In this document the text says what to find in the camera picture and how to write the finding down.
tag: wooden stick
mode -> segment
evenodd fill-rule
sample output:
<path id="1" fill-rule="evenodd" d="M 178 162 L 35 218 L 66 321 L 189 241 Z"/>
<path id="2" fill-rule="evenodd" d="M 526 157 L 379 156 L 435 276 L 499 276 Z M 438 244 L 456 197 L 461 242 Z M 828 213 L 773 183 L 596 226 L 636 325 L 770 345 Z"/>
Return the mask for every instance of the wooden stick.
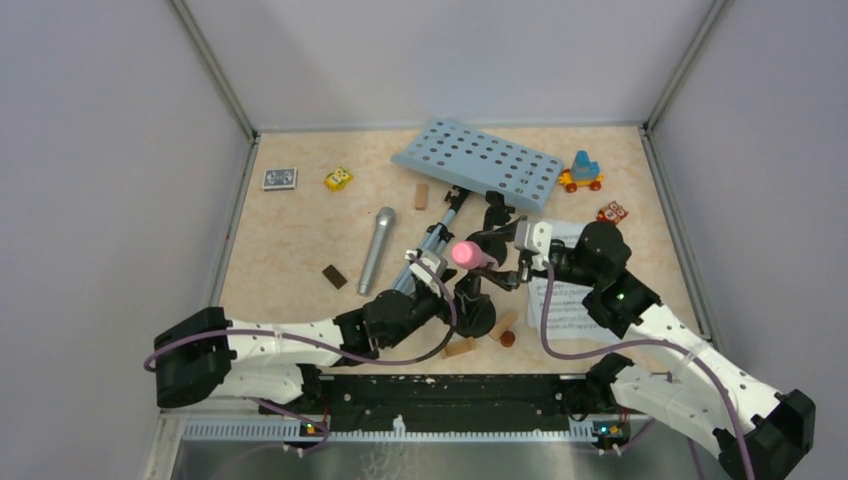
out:
<path id="1" fill-rule="evenodd" d="M 457 355 L 462 355 L 463 353 L 468 353 L 474 350 L 475 348 L 477 348 L 477 344 L 474 342 L 474 337 L 468 337 L 462 340 L 457 340 L 445 346 L 445 349 L 442 350 L 442 358 L 450 358 L 455 357 Z"/>
<path id="2" fill-rule="evenodd" d="M 427 199 L 430 196 L 430 187 L 426 183 L 415 186 L 415 209 L 427 210 Z"/>
<path id="3" fill-rule="evenodd" d="M 512 325 L 516 320 L 518 320 L 518 313 L 516 313 L 515 310 L 507 310 L 506 313 L 501 315 L 501 319 L 498 320 L 498 323 L 496 323 L 495 326 L 492 327 L 492 330 L 489 331 L 489 338 L 499 342 L 501 335 L 512 328 Z"/>

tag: pink cylinder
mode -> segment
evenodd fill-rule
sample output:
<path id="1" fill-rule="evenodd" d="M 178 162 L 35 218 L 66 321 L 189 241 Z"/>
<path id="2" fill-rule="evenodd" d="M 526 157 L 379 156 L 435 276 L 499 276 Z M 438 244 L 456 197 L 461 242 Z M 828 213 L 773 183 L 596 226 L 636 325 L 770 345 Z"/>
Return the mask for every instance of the pink cylinder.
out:
<path id="1" fill-rule="evenodd" d="M 451 257 L 460 268 L 472 270 L 475 268 L 487 268 L 498 265 L 494 257 L 483 252 L 480 245 L 474 242 L 459 242 L 453 246 Z"/>

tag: sheet music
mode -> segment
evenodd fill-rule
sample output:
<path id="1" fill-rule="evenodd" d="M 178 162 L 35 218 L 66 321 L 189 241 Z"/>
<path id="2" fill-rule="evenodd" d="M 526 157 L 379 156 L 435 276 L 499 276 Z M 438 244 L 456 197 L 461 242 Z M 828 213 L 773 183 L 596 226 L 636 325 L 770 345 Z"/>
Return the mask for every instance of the sheet music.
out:
<path id="1" fill-rule="evenodd" d="M 544 220 L 553 226 L 553 238 L 560 239 L 567 247 L 573 247 L 585 224 L 561 222 L 558 220 Z M 534 278 L 530 281 L 528 288 L 530 301 L 527 305 L 527 323 L 530 327 L 539 330 L 542 319 L 542 302 L 545 299 L 545 289 L 548 281 Z M 551 339 L 590 339 L 605 343 L 617 343 L 616 337 L 609 330 L 598 326 L 589 317 L 586 308 L 583 307 L 583 297 L 590 291 L 589 287 L 571 285 L 563 282 L 554 284 L 551 307 L 548 313 L 548 338 Z"/>

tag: red toy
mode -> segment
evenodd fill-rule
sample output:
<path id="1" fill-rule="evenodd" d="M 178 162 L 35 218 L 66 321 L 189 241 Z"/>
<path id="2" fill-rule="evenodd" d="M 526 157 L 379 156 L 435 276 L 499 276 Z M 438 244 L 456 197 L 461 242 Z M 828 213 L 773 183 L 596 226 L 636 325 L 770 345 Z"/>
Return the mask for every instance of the red toy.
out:
<path id="1" fill-rule="evenodd" d="M 624 220 L 627 216 L 627 210 L 618 204 L 615 200 L 609 203 L 606 207 L 598 210 L 598 220 L 602 222 L 612 222 L 618 225 L 618 222 Z"/>

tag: small round nut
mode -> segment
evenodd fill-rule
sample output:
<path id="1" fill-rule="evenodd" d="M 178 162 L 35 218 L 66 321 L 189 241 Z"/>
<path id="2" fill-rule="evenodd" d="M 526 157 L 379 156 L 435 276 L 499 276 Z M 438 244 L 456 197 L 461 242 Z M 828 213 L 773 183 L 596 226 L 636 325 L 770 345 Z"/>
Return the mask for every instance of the small round nut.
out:
<path id="1" fill-rule="evenodd" d="M 505 331 L 503 335 L 501 335 L 501 345 L 506 348 L 509 348 L 512 346 L 513 343 L 515 343 L 515 334 L 510 332 L 509 330 Z"/>

